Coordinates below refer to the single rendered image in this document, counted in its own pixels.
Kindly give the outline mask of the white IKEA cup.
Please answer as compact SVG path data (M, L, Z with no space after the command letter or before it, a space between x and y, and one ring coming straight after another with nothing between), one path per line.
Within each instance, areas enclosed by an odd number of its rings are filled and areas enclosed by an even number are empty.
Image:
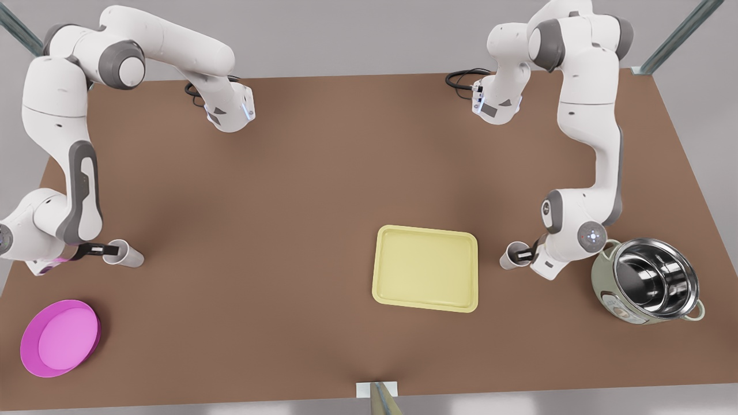
M103 255L103 260L108 265L119 265L136 268L142 266L144 263L144 256L142 253L135 250L129 242L116 239L112 240L107 244L107 247L117 247L118 252L116 254L106 253Z
M500 257L500 266L504 270L514 270L517 267L530 265L532 250L524 242L512 242Z

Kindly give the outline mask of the yellow rectangular tray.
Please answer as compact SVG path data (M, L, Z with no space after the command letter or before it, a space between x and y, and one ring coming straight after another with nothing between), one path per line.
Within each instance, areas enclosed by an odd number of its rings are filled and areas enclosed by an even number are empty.
M470 233L386 224L372 297L380 304L470 313L478 305L478 243Z

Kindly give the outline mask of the pink round plate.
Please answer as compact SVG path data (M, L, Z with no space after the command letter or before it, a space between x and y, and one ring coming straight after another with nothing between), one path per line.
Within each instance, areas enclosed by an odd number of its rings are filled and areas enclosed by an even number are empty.
M59 300L27 325L20 342L21 362L40 378L61 376L95 351L102 334L95 310L81 300Z

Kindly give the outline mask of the green steel-lined pot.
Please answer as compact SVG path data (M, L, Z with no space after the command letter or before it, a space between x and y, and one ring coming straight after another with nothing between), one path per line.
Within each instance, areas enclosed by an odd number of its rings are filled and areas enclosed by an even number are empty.
M614 317L640 326L704 318L698 276L683 254L653 238L608 243L593 263L591 281Z

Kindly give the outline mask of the silver frame post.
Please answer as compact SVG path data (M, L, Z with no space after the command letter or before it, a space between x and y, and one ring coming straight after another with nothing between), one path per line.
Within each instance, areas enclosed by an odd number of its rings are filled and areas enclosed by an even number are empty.
M44 55L44 44L20 18L0 2L0 26L35 57Z
M371 415L403 415L395 398L398 397L398 383L371 382L356 383L356 398L368 398Z
M701 0L643 64L630 68L631 73L635 76L652 76L724 2Z

